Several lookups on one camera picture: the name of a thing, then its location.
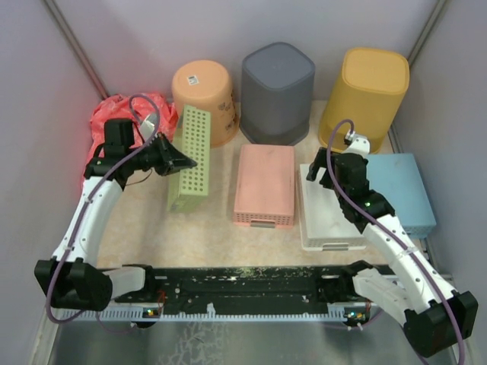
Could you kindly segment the green plastic basket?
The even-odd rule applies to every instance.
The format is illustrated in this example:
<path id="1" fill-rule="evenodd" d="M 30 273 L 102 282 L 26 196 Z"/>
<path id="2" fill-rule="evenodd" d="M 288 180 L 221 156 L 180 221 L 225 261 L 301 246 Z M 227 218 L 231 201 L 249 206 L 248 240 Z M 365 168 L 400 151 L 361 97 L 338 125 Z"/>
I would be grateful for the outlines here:
<path id="1" fill-rule="evenodd" d="M 173 145 L 196 162 L 196 166 L 169 176 L 167 210 L 193 211 L 208 197 L 211 113 L 185 105 L 177 124 Z"/>

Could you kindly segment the pink plastic basket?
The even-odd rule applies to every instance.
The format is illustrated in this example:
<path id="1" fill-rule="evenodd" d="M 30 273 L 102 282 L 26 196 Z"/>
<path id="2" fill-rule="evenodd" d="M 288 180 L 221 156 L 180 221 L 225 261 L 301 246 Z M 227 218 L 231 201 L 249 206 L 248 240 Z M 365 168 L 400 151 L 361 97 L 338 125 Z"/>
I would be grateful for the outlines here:
<path id="1" fill-rule="evenodd" d="M 244 144 L 240 148 L 233 222 L 250 227 L 269 224 L 288 229 L 294 225 L 294 147 Z"/>

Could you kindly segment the white plastic basket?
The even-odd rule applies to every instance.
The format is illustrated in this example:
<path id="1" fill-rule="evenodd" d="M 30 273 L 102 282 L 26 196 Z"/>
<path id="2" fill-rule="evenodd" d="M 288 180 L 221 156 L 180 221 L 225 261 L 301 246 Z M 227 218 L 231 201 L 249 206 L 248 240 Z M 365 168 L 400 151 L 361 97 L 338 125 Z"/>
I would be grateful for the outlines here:
<path id="1" fill-rule="evenodd" d="M 306 251 L 358 251 L 367 247 L 354 224 L 345 219 L 335 192 L 320 185 L 325 169 L 307 180 L 309 164 L 298 167 L 296 195 L 301 246 Z"/>

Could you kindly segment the blue plastic basket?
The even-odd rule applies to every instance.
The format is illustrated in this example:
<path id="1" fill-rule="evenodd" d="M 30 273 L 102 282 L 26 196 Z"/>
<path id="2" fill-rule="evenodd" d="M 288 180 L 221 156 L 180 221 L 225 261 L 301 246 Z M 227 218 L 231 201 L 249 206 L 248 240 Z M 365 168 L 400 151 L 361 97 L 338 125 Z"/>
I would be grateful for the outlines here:
<path id="1" fill-rule="evenodd" d="M 370 154 L 367 178 L 393 206 L 406 233 L 425 239 L 436 220 L 413 154 Z"/>

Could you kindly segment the peach capybara print bucket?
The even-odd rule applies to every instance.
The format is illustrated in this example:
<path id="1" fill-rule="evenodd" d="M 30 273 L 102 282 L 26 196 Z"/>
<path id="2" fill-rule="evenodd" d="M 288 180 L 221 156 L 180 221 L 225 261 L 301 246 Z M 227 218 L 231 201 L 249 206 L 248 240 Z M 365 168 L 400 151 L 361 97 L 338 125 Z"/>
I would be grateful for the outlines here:
<path id="1" fill-rule="evenodd" d="M 171 82 L 173 102 L 179 115 L 186 105 L 211 114 L 213 148 L 228 143 L 237 133 L 239 117 L 228 70 L 208 59 L 181 66 Z"/>

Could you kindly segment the grey slatted waste bin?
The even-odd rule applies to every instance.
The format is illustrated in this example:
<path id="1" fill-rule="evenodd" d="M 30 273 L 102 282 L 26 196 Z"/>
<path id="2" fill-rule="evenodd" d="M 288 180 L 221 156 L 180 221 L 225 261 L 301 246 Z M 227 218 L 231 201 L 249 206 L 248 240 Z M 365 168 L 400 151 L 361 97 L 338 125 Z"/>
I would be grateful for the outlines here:
<path id="1" fill-rule="evenodd" d="M 295 46 L 276 42 L 241 65 L 240 130 L 254 144 L 296 145 L 310 129 L 315 64 Z"/>

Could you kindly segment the yellow slatted waste bin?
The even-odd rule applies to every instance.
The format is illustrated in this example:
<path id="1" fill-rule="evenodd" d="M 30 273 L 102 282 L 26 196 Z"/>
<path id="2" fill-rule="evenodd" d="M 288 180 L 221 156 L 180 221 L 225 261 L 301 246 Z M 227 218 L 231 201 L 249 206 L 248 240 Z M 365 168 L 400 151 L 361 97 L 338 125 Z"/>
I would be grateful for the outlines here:
<path id="1" fill-rule="evenodd" d="M 378 153 L 408 87 L 409 63 L 401 54 L 368 47 L 349 49 L 320 120 L 319 142 L 335 152 L 344 151 L 345 126 L 332 143 L 329 137 L 339 122 L 350 119 L 355 131 L 368 138 L 371 153 Z"/>

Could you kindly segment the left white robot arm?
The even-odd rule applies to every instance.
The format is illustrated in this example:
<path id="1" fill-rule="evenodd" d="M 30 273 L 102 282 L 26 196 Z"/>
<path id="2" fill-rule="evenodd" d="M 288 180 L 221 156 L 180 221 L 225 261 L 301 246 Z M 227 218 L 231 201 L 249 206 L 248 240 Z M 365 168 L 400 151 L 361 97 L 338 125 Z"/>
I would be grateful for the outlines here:
<path id="1" fill-rule="evenodd" d="M 144 302 L 157 296 L 158 283 L 147 265 L 107 271 L 95 266 L 107 222 L 130 176 L 148 170 L 169 176 L 197 165 L 158 131 L 155 114 L 139 130 L 145 142 L 136 148 L 131 119 L 106 121 L 104 142 L 86 166 L 81 197 L 62 242 L 51 259 L 39 260 L 34 269 L 47 308 L 102 311 L 126 294 Z"/>

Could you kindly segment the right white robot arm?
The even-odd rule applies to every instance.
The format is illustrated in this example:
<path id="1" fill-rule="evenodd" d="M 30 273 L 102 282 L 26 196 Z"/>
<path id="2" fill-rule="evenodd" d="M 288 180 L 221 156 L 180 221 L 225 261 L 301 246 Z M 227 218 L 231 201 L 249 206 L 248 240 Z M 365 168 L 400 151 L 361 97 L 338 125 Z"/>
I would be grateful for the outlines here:
<path id="1" fill-rule="evenodd" d="M 325 170 L 319 184 L 334 192 L 345 219 L 379 249 L 399 279 L 394 284 L 374 266 L 358 261 L 345 267 L 341 295 L 376 303 L 402 327 L 419 356 L 429 358 L 456 345 L 463 364 L 479 303 L 471 292 L 459 292 L 446 281 L 418 251 L 392 205 L 369 186 L 367 165 L 359 154 L 320 148 L 307 174 L 313 182 Z"/>

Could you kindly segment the pink plastic bag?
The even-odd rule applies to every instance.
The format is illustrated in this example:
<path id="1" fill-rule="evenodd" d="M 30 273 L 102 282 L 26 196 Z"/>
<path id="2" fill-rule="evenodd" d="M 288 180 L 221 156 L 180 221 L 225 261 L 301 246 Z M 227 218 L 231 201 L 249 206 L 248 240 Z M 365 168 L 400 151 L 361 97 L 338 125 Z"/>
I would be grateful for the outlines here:
<path id="1" fill-rule="evenodd" d="M 161 95 L 116 95 L 93 111 L 90 119 L 93 143 L 82 183 L 85 195 L 96 194 L 108 186 L 122 191 L 133 173 L 155 170 L 151 145 L 157 136 L 145 140 L 139 131 L 142 121 L 152 113 L 158 116 L 157 132 L 171 142 L 177 114 Z"/>

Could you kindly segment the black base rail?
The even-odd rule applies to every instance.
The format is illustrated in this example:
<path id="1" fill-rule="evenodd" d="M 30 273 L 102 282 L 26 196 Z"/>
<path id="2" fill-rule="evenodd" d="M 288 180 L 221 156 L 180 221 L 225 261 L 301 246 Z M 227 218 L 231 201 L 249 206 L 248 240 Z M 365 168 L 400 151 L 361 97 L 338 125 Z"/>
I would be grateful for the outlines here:
<path id="1" fill-rule="evenodd" d="M 143 289 L 116 303 L 156 303 L 167 315 L 327 314 L 334 303 L 362 302 L 352 285 L 351 265 L 227 268 L 153 268 Z"/>

